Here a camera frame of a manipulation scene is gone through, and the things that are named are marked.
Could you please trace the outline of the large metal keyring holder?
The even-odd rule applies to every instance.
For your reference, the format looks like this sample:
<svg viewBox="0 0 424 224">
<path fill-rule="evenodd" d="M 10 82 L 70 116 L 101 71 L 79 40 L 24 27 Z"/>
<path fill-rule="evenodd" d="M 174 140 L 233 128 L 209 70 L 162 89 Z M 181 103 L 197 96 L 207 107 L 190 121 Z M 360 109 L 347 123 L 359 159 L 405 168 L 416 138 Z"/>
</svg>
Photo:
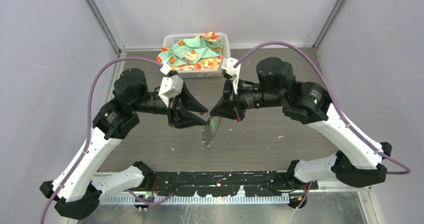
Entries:
<svg viewBox="0 0 424 224">
<path fill-rule="evenodd" d="M 210 125 L 209 125 L 209 122 L 210 122 L 210 119 L 211 118 L 215 118 L 215 127 L 214 127 L 214 129 L 211 129 L 210 128 Z M 222 118 L 221 117 L 213 117 L 213 116 L 210 116 L 208 119 L 207 119 L 207 121 L 206 121 L 207 123 L 206 123 L 206 125 L 203 127 L 203 129 L 202 129 L 202 136 L 201 136 L 201 146 L 202 146 L 202 148 L 203 149 L 211 149 L 211 147 L 213 146 L 213 143 L 214 143 L 214 138 L 215 138 L 215 135 L 217 134 L 217 132 L 218 132 L 218 129 L 219 129 L 219 127 L 220 127 L 220 125 L 221 125 L 221 122 L 222 122 Z"/>
</svg>

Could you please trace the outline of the key with green tag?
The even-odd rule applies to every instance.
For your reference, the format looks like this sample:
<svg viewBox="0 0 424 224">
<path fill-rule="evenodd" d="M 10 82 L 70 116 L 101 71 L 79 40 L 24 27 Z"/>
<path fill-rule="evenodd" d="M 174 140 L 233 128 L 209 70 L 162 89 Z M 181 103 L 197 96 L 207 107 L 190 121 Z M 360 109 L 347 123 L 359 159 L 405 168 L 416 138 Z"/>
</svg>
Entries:
<svg viewBox="0 0 424 224">
<path fill-rule="evenodd" d="M 214 128 L 215 128 L 215 124 L 216 124 L 215 122 L 216 122 L 216 121 L 215 121 L 215 118 L 211 118 L 211 119 L 210 119 L 209 124 L 210 124 L 210 128 L 211 128 L 211 129 L 214 129 Z"/>
</svg>

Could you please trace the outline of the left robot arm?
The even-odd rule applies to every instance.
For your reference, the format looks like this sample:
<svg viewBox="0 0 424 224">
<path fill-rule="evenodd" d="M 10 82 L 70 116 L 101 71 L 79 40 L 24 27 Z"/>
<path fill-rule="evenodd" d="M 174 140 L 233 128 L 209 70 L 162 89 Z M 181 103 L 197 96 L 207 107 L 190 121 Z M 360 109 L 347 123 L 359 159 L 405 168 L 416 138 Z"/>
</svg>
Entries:
<svg viewBox="0 0 424 224">
<path fill-rule="evenodd" d="M 147 191 L 153 187 L 155 173 L 141 161 L 108 177 L 94 178 L 106 157 L 139 124 L 139 113 L 165 115 L 176 129 L 206 125 L 201 115 L 207 108 L 175 71 L 150 92 L 144 72 L 127 69 L 115 81 L 113 96 L 89 122 L 88 138 L 65 171 L 40 186 L 43 195 L 55 202 L 60 216 L 82 220 L 110 196 L 131 188 Z"/>
</svg>

